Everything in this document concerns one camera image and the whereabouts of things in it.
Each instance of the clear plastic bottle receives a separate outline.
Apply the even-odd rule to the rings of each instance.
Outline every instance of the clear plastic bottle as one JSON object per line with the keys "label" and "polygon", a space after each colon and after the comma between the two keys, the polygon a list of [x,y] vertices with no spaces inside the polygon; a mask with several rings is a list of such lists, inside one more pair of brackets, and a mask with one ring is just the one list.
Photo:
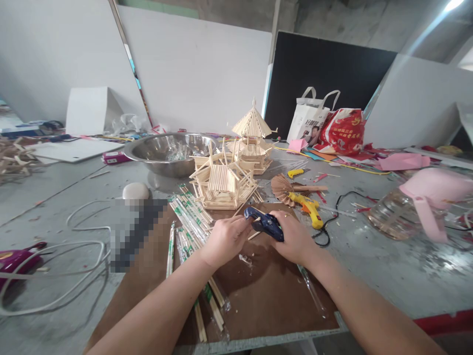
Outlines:
{"label": "clear plastic bottle", "polygon": [[[431,206],[434,218],[440,222],[446,210]],[[415,209],[412,198],[406,196],[398,188],[391,191],[368,212],[370,222],[385,236],[405,240],[422,232],[422,224]]]}

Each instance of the hand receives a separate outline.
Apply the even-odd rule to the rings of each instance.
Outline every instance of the hand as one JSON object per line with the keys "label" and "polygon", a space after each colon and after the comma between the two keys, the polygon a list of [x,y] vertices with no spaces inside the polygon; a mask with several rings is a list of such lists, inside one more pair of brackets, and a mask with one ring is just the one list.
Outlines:
{"label": "hand", "polygon": [[251,230],[251,221],[242,215],[219,219],[202,248],[202,258],[208,265],[218,269],[241,251]]}
{"label": "hand", "polygon": [[289,261],[307,266],[309,261],[317,257],[317,254],[322,250],[314,242],[305,227],[289,213],[271,211],[270,214],[277,218],[284,233],[283,242],[277,242],[271,238],[274,249]]}

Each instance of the folded paper fan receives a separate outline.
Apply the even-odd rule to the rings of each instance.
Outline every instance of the folded paper fan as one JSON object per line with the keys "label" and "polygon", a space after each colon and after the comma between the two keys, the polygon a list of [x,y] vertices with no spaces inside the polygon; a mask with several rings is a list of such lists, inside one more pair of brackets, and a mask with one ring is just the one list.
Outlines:
{"label": "folded paper fan", "polygon": [[296,203],[289,198],[289,192],[312,192],[328,190],[327,186],[293,186],[283,174],[278,174],[271,180],[271,189],[276,198],[282,203],[294,207]]}

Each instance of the gray table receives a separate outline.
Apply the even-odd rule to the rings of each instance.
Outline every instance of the gray table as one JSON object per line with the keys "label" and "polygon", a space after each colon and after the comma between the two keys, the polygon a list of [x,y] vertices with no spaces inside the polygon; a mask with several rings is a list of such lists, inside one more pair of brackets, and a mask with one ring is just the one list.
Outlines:
{"label": "gray table", "polygon": [[[276,160],[272,167],[286,161],[277,158],[301,159],[302,156],[275,151]],[[381,198],[399,183],[387,176],[376,176],[352,169],[331,167],[325,162],[309,160],[307,168],[311,171],[296,177],[295,181],[311,183],[319,172],[339,175],[328,176],[323,183],[328,185],[326,200],[334,207],[340,194],[358,189],[371,197]],[[89,179],[97,172],[110,170],[101,177]],[[277,202],[267,184],[276,173],[275,169],[259,178],[263,198],[267,202]],[[79,206],[95,200],[112,200],[120,197],[123,187],[130,182],[144,182],[158,189],[154,198],[166,198],[178,192],[177,185],[187,181],[149,176],[144,166],[127,162],[117,166],[105,166],[99,158],[78,164],[57,163],[45,172],[34,174],[18,184],[0,186],[0,249],[22,249],[32,245],[34,237],[43,238],[49,244],[64,241],[102,240],[108,242],[108,234],[103,231],[70,232],[65,223],[67,216]],[[340,205],[341,210],[354,210],[350,202],[362,205],[370,203],[359,196],[348,196]],[[90,214],[84,212],[78,218]],[[15,216],[26,211],[20,217]],[[120,222],[120,216],[108,209],[84,222],[85,226],[113,225]],[[320,211],[323,219],[332,213]],[[310,219],[299,214],[300,220],[311,231]],[[443,313],[454,313],[473,308],[473,255],[460,252],[450,246],[433,245],[418,238],[404,242],[390,240],[367,225],[364,216],[357,219],[340,216],[340,227],[336,223],[328,229],[332,236],[329,246],[331,254],[352,273],[363,279],[369,286],[380,292],[386,299],[399,307],[413,319]],[[48,266],[54,270],[75,271],[92,265],[98,250],[93,247],[80,248],[65,257],[56,257]],[[76,296],[65,306],[54,312],[0,319],[0,343],[4,354],[76,354],[88,341],[99,322],[105,308],[112,298],[124,274],[108,273],[99,268],[89,281],[80,287]],[[79,277],[49,281],[28,281],[19,287],[17,296],[11,304],[13,309],[40,306],[57,298],[77,282]],[[292,342],[316,336],[324,336],[346,331],[342,320],[341,329],[294,333],[278,337],[255,338],[215,344],[198,345],[196,353],[224,353],[265,345]],[[189,349],[177,349],[184,353]]]}

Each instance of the yellow hot glue gun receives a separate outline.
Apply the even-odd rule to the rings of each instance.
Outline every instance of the yellow hot glue gun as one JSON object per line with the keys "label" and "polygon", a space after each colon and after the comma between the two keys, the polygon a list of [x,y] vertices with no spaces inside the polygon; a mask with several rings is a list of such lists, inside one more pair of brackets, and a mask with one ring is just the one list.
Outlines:
{"label": "yellow hot glue gun", "polygon": [[287,172],[287,176],[290,177],[290,178],[294,178],[294,176],[299,175],[299,174],[303,174],[303,173],[307,173],[308,171],[310,171],[310,169],[289,170]]}
{"label": "yellow hot glue gun", "polygon": [[317,201],[311,201],[303,195],[296,194],[294,192],[289,192],[289,198],[302,205],[302,210],[307,212],[310,216],[310,219],[312,219],[312,227],[314,229],[322,228],[324,222],[322,221],[322,218],[320,218],[319,212],[317,212],[317,208],[319,207],[319,203]]}

